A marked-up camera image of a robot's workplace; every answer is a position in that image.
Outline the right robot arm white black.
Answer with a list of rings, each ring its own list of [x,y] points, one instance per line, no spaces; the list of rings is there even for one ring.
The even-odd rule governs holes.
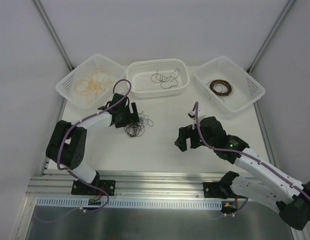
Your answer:
[[[260,157],[241,138],[227,134],[214,117],[197,119],[191,111],[191,125],[180,127],[174,144],[186,151],[210,147],[222,160],[235,165],[259,180],[254,183],[234,171],[228,171],[218,182],[203,183],[204,196],[228,199],[235,196],[252,199],[276,212],[290,227],[303,230],[310,222],[310,181],[302,183],[283,173]]]

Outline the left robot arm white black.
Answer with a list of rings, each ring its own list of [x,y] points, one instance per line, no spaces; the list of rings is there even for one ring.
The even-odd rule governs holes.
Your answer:
[[[45,155],[56,163],[58,169],[67,170],[82,181],[82,188],[88,194],[94,195],[100,189],[100,176],[84,160],[88,153],[86,141],[89,135],[111,126],[118,129],[138,122],[136,103],[130,102],[126,95],[115,93],[111,101],[98,108],[98,112],[78,122],[58,121]]]

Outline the white middle perforated basket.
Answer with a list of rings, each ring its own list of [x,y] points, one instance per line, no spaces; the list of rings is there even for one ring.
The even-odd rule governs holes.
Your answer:
[[[178,95],[190,82],[185,63],[177,58],[131,63],[126,79],[132,84],[133,95],[140,99]]]

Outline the white left basket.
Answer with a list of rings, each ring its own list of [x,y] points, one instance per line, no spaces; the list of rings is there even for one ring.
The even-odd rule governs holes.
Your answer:
[[[88,110],[106,100],[125,73],[121,64],[94,54],[60,80],[55,90],[76,107]]]

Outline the white right basket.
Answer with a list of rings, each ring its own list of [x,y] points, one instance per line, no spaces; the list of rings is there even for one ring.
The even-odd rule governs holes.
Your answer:
[[[259,82],[226,56],[197,67],[193,76],[209,100],[229,116],[242,112],[266,93]]]

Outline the aluminium frame rail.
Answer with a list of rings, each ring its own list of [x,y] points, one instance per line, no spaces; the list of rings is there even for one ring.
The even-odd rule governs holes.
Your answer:
[[[203,182],[218,182],[224,173],[133,172],[102,170],[103,180],[115,181],[115,198],[158,200],[203,200]],[[68,173],[48,169],[33,176],[26,195],[70,197],[74,178]]]

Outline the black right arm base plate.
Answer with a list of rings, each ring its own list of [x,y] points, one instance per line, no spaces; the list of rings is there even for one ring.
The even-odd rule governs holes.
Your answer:
[[[231,190],[232,181],[230,182],[203,182],[203,194],[205,198],[218,198],[218,199],[246,199],[245,196],[235,194]]]

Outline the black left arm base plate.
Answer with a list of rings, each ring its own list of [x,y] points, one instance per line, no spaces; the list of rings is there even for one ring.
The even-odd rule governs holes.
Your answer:
[[[71,188],[71,195],[74,196],[97,196],[100,190],[104,190],[109,196],[115,195],[116,181],[115,180],[102,180],[100,179],[96,187],[88,186],[79,180],[74,180]]]

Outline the right aluminium corner post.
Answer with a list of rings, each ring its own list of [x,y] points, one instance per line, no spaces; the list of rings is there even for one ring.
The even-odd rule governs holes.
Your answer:
[[[260,48],[258,49],[255,57],[253,58],[252,63],[250,64],[249,68],[247,69],[247,73],[251,75],[255,68],[257,67],[258,63],[262,59],[262,56],[266,53],[268,47],[270,46],[272,40],[275,38],[277,32],[280,30],[282,24],[290,14],[292,8],[296,4],[297,0],[287,0],[278,14],[276,20],[274,21],[273,25],[271,26],[270,30],[268,31],[265,39],[263,40]]]

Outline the aluminium corner post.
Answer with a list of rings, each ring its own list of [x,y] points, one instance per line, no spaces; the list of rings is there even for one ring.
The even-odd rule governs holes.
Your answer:
[[[51,36],[55,46],[57,47],[57,50],[59,52],[59,54],[61,55],[64,63],[66,64],[67,68],[72,71],[75,69],[75,67],[73,66],[64,46],[63,43],[60,40],[60,37],[58,36],[52,21],[50,20],[49,15],[47,14],[47,11],[45,10],[45,7],[42,3],[41,0],[32,0],[31,1],[34,5],[34,7],[36,8],[38,14],[40,15],[44,26],[46,27],[49,35]]]
[[[274,21],[273,25],[271,26],[270,30],[268,31],[265,39],[263,40],[260,48],[258,49],[255,57],[253,58],[252,63],[250,64],[249,68],[247,69],[247,73],[251,75],[255,68],[257,67],[258,63],[262,59],[262,56],[266,53],[268,47],[270,46],[272,40],[275,38],[277,32],[280,30],[282,24],[290,14],[292,8],[296,4],[297,0],[287,0],[278,14],[276,20]]]

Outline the left aluminium corner post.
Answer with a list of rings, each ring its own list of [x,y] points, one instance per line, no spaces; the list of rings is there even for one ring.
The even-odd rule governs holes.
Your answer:
[[[52,21],[50,20],[49,15],[47,14],[47,11],[45,10],[45,7],[42,3],[41,0],[32,0],[31,1],[34,5],[34,7],[36,8],[38,14],[40,15],[44,26],[46,27],[49,35],[51,36],[55,46],[57,47],[57,50],[59,52],[59,54],[61,55],[64,63],[66,64],[67,68],[72,71],[75,69],[75,67],[73,66],[64,46],[63,43],[60,40],[60,37],[58,36]]]

